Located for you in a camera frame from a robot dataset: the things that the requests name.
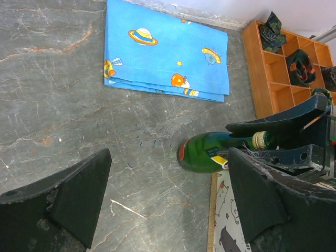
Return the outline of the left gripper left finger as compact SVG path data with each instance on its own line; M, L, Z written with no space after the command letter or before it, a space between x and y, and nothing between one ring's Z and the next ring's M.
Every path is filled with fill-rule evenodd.
M1 194L1 251L87 251L111 168L109 149Z

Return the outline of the green glass bottle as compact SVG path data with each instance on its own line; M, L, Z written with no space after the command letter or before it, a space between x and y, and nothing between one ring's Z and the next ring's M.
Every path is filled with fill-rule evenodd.
M184 141L177 151L179 165L195 173L214 173L229 168L227 151L230 148L242 150L274 150L277 147L275 135L259 131L244 138L234 137L229 132L210 132Z

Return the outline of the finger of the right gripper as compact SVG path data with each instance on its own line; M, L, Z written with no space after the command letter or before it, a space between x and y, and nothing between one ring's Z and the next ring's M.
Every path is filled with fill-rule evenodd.
M283 149L308 144L324 147L327 142L327 109L328 98L318 93L286 111L254 121L229 123L226 129L238 138L266 131L277 138Z
M258 162L289 172L304 169L320 172L325 168L328 160L325 149L315 144L308 144L290 150L248 150L246 148L230 148L228 150L219 150L219 154L225 158L229 158L229 152L231 150L237 151L238 154L245 154Z

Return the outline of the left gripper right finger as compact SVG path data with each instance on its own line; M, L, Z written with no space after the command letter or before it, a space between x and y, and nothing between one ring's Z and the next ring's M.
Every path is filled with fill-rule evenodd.
M335 251L335 191L228 150L245 242L253 251Z

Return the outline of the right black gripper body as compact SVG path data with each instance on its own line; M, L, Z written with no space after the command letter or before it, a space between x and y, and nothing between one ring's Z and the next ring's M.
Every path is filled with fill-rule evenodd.
M335 189L335 105L328 106L326 112L304 126L292 144L313 145L307 154L300 154L308 165L295 169L293 174L322 188Z

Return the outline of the brown canvas tote bag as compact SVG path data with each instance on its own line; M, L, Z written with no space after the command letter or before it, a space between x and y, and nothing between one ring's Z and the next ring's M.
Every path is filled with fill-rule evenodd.
M211 177L207 251L252 251L245 242L227 170Z

